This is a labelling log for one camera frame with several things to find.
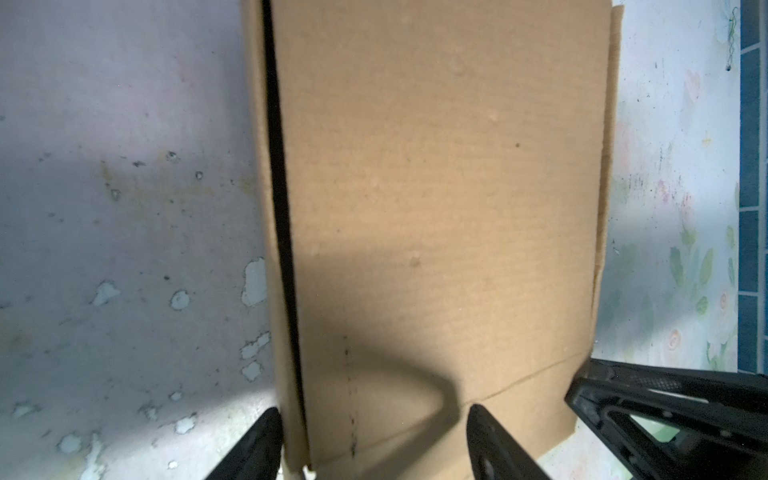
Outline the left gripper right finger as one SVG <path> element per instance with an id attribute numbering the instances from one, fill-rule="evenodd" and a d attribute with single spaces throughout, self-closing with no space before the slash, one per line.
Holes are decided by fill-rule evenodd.
<path id="1" fill-rule="evenodd" d="M 481 404 L 468 413 L 466 438 L 477 480 L 549 480 L 544 470 Z"/>

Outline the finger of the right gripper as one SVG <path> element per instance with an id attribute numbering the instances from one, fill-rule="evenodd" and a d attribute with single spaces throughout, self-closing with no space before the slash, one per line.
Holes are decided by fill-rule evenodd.
<path id="1" fill-rule="evenodd" d="M 764 479 L 762 374 L 587 360 L 565 396 L 635 479 Z"/>

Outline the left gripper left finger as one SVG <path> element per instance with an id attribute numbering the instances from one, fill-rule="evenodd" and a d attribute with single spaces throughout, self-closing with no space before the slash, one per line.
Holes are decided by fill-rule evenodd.
<path id="1" fill-rule="evenodd" d="M 276 480 L 283 439 L 280 411 L 270 407 L 213 468 L 206 480 Z"/>

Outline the brown cardboard box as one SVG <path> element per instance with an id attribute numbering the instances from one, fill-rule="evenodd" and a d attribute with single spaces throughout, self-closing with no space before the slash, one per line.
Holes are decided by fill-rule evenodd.
<path id="1" fill-rule="evenodd" d="M 568 438 L 605 263 L 622 9 L 245 1 L 283 473 L 468 479 L 485 406 Z"/>

